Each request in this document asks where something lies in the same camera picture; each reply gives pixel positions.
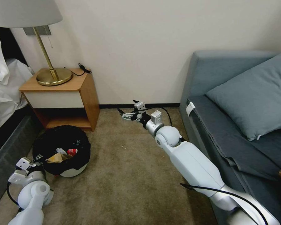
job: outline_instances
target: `gray pillow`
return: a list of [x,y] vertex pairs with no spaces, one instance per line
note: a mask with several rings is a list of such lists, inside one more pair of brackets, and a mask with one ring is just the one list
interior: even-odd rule
[[249,141],[281,128],[281,54],[206,93]]

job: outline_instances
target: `nightstand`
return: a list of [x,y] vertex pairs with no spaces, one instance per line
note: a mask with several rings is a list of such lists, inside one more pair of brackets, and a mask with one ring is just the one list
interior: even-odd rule
[[[81,69],[71,69],[82,74]],[[42,86],[36,76],[20,87],[28,103],[45,128],[61,125],[73,125],[94,132],[98,116],[99,103],[92,74],[73,75],[67,83],[57,86]]]

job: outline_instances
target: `lamp pull chain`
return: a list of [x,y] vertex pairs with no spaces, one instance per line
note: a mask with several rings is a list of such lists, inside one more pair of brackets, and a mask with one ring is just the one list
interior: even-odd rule
[[49,42],[50,42],[51,48],[53,48],[52,43],[51,43],[51,40],[50,40],[49,35],[48,35],[48,32],[47,32],[47,30],[46,30],[45,27],[43,27],[43,28],[44,28],[44,30],[46,31],[46,34],[47,34],[48,40],[49,40]]

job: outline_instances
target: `beige carpet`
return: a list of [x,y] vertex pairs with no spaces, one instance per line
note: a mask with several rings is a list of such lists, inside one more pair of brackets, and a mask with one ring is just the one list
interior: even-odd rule
[[[169,113],[186,137],[178,109]],[[164,122],[169,123],[165,113]],[[216,224],[207,197],[179,185],[183,177],[140,123],[121,120],[115,109],[103,109],[96,131],[88,136],[91,159],[80,175],[47,175],[55,193],[43,208],[44,225]],[[19,190],[11,186],[13,196]],[[7,224],[16,212],[5,194],[0,224]]]

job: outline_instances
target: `black trash bag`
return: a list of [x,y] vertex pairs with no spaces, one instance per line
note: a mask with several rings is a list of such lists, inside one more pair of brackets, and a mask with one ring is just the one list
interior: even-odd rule
[[[78,152],[72,158],[61,163],[47,163],[46,159],[55,155],[57,148],[62,148],[66,152],[68,149],[77,148]],[[78,170],[88,163],[91,157],[91,144],[87,135],[78,127],[70,125],[54,127],[45,131],[35,140],[32,156],[34,160],[43,162],[47,172],[60,175],[68,169]]]

